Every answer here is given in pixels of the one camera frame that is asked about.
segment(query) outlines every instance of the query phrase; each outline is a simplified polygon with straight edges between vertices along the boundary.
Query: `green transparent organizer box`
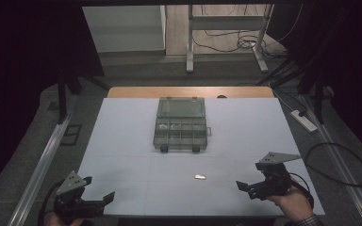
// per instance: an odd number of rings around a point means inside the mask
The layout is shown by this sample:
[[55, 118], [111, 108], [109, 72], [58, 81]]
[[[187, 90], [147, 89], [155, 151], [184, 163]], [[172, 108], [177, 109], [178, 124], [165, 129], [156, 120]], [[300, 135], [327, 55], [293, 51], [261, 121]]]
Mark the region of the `green transparent organizer box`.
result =
[[204, 98], [160, 98], [156, 116], [154, 145], [169, 150], [199, 153], [207, 146]]

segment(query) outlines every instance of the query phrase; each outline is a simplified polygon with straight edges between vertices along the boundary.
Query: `white tabletop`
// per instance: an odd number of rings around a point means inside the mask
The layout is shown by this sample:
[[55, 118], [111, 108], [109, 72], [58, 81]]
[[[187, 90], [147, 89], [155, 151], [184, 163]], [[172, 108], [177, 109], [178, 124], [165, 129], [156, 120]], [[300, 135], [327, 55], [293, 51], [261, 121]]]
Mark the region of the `white tabletop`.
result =
[[[78, 171], [92, 176], [83, 199], [101, 200], [115, 191], [105, 214], [116, 216], [283, 216], [272, 202], [250, 200], [236, 184], [262, 182], [255, 163], [268, 152], [299, 154], [278, 100], [205, 99], [205, 105], [212, 131], [206, 150], [161, 153], [153, 145], [158, 99], [106, 98]], [[323, 215], [303, 161], [285, 165], [307, 181], [314, 212]]]

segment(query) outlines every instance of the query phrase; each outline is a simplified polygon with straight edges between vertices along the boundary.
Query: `person's left hand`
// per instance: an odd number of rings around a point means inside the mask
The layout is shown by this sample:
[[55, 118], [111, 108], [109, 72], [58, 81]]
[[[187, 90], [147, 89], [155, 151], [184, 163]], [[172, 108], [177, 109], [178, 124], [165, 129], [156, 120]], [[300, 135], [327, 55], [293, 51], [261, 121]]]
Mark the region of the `person's left hand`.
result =
[[70, 225], [66, 225], [57, 214], [52, 213], [48, 221], [46, 222], [46, 226], [80, 226], [83, 221], [84, 219], [77, 218], [73, 220]]

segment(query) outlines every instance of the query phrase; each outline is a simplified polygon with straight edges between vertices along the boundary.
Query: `white power strip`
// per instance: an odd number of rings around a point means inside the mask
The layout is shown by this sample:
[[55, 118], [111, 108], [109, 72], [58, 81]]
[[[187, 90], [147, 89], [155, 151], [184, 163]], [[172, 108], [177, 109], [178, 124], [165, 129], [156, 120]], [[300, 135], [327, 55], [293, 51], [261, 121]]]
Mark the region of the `white power strip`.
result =
[[312, 133], [317, 130], [317, 127], [309, 121], [305, 116], [299, 116], [299, 111], [294, 110], [290, 112], [290, 115], [295, 118], [309, 133]]

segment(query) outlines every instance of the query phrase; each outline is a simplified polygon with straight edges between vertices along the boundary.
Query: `human hand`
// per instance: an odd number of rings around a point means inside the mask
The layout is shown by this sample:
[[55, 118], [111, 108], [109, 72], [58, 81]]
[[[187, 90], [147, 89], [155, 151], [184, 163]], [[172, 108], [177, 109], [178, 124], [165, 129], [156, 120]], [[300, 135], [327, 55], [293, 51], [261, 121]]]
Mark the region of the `human hand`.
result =
[[65, 223], [63, 223], [63, 220], [61, 220], [61, 218], [57, 214], [52, 213], [48, 221], [46, 222], [46, 226], [80, 226], [83, 221], [84, 219], [77, 218], [73, 220], [73, 222], [70, 225], [66, 225]]
[[279, 206], [284, 215], [294, 222], [299, 222], [314, 215], [307, 197], [301, 190], [294, 186], [290, 187], [286, 195], [270, 196], [267, 197], [267, 200]]

